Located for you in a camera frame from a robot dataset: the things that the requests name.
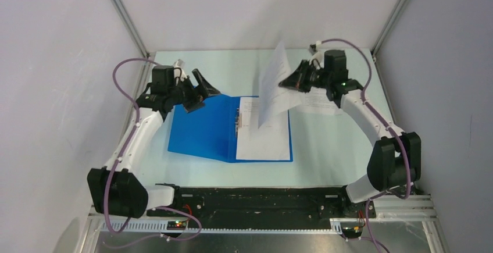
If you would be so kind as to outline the blue plastic folder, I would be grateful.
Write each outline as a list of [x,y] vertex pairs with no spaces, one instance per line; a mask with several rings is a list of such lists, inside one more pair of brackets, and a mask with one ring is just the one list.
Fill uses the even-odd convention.
[[204,108],[191,113],[182,107],[176,108],[168,150],[227,163],[250,162],[235,159],[241,97],[258,96],[231,97],[221,94],[207,99]]

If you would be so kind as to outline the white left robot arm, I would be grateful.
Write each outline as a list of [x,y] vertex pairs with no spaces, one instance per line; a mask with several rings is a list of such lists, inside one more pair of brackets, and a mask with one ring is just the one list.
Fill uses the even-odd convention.
[[105,216],[140,218],[146,211],[161,208],[170,216],[183,210],[183,199],[175,188],[156,184],[144,186],[137,177],[151,140],[176,106],[193,112],[205,100],[220,95],[198,69],[192,70],[196,83],[177,66],[155,66],[151,81],[133,102],[131,124],[113,156],[102,168],[92,168],[87,176],[94,208]]

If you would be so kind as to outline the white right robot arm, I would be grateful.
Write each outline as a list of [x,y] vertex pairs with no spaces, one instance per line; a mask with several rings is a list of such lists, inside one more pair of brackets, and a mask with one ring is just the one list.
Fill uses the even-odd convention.
[[302,93],[323,89],[327,99],[354,120],[373,146],[366,174],[345,186],[344,197],[337,202],[342,215],[353,216],[360,211],[361,202],[384,194],[401,199],[410,196],[421,175],[421,139],[385,119],[370,103],[364,86],[349,78],[345,51],[314,52],[278,85]]

